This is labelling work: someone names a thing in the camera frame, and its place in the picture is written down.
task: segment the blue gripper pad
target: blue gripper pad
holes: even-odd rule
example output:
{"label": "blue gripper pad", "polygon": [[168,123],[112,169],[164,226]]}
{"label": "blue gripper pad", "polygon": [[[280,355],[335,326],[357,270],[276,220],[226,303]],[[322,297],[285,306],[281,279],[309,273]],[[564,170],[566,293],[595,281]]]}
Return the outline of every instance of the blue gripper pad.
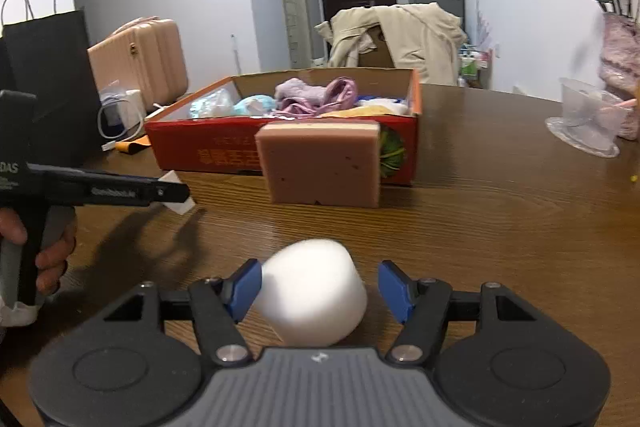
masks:
{"label": "blue gripper pad", "polygon": [[378,266],[378,291],[396,321],[405,324],[414,311],[415,305],[409,294],[406,280],[403,280],[394,268],[395,265],[390,261],[380,263]]}
{"label": "blue gripper pad", "polygon": [[242,322],[262,288],[262,265],[254,261],[234,280],[233,293],[226,311],[236,323]]}

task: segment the white cable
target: white cable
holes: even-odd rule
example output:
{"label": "white cable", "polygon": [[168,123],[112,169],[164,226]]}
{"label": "white cable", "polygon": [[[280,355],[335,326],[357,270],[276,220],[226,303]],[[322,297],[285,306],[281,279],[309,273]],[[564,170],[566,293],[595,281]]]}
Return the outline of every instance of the white cable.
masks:
{"label": "white cable", "polygon": [[[121,140],[121,138],[123,136],[125,136],[129,132],[129,129],[125,129],[123,132],[121,132],[117,136],[107,136],[104,133],[104,131],[102,131],[102,121],[101,121],[101,117],[102,117],[102,115],[104,113],[104,110],[107,107],[111,107],[113,105],[118,105],[121,102],[130,103],[133,106],[133,108],[135,109],[136,114],[138,115],[138,128],[136,129],[135,133],[133,133],[132,135],[128,136],[127,138],[125,138],[123,140]],[[142,128],[143,128],[144,124],[145,124],[145,117],[142,116],[142,113],[140,112],[140,109],[138,108],[138,106],[135,103],[131,102],[131,100],[129,100],[128,98],[112,98],[111,101],[104,103],[102,105],[102,107],[100,108],[100,110],[98,111],[98,132],[100,133],[100,136],[102,136],[105,140],[129,141],[132,138],[138,136],[140,131],[142,131]]]}

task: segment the pink suitcase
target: pink suitcase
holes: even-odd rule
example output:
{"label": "pink suitcase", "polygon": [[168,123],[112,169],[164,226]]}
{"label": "pink suitcase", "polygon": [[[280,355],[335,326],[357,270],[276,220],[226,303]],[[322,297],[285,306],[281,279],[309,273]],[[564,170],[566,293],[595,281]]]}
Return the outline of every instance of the pink suitcase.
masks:
{"label": "pink suitcase", "polygon": [[140,18],[121,26],[89,48],[89,60],[98,90],[119,80],[120,87],[141,91],[148,111],[187,91],[180,32],[169,19]]}

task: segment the human hand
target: human hand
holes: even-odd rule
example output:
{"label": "human hand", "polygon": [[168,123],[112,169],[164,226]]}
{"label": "human hand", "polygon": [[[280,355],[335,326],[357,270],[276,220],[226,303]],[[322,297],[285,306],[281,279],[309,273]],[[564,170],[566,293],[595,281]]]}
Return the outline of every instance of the human hand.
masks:
{"label": "human hand", "polygon": [[[43,295],[51,295],[58,290],[60,278],[66,271],[66,258],[76,248],[76,220],[67,225],[62,238],[51,247],[41,251],[36,257],[36,266],[39,270],[36,287]],[[10,208],[0,208],[0,236],[8,239],[16,245],[24,245],[27,242],[27,231],[20,217]]]}

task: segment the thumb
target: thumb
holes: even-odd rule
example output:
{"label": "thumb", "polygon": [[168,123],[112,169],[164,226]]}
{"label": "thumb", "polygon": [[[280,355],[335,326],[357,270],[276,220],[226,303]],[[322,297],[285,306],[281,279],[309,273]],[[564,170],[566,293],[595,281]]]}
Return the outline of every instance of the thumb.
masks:
{"label": "thumb", "polygon": [[27,242],[27,231],[18,214],[10,208],[0,208],[0,235],[16,245]]}

